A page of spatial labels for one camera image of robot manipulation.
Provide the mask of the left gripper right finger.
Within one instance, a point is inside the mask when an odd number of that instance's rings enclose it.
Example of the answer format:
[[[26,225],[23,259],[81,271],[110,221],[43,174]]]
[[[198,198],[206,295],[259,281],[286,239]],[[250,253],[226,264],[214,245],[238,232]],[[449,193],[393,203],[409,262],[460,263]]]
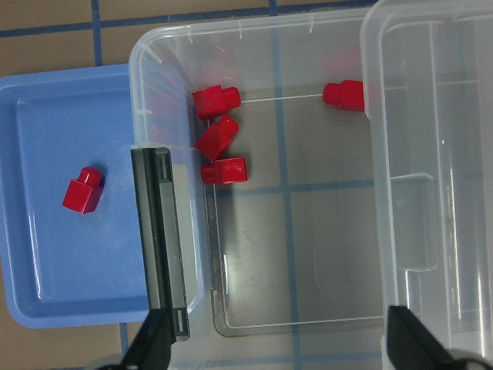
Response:
[[[454,359],[405,306],[387,310],[387,356],[395,369],[453,369]]]

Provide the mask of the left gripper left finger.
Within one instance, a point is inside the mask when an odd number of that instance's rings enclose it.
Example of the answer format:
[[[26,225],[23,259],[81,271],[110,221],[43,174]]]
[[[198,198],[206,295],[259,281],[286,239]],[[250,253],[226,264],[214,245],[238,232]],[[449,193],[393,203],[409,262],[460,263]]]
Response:
[[[165,308],[152,309],[119,364],[121,369],[168,369],[173,344],[171,317]]]

